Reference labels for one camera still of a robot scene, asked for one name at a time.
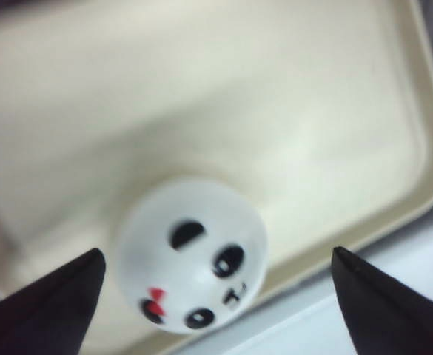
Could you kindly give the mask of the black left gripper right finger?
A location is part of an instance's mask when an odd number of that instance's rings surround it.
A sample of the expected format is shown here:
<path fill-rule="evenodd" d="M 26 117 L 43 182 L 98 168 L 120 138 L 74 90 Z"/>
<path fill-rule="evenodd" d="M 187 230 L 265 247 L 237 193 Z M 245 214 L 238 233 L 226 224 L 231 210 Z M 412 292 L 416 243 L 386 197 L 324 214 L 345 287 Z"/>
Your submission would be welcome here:
<path fill-rule="evenodd" d="M 357 354 L 433 354 L 433 301 L 343 247 L 331 273 Z"/>

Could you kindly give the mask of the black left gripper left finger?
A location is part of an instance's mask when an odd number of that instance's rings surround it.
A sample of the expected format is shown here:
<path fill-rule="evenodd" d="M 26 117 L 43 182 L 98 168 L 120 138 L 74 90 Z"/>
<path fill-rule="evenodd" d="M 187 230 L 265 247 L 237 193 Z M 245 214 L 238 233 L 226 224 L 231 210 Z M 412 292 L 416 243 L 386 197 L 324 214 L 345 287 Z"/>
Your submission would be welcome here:
<path fill-rule="evenodd" d="M 93 248 L 0 301 L 0 354 L 78 354 L 105 271 Z"/>

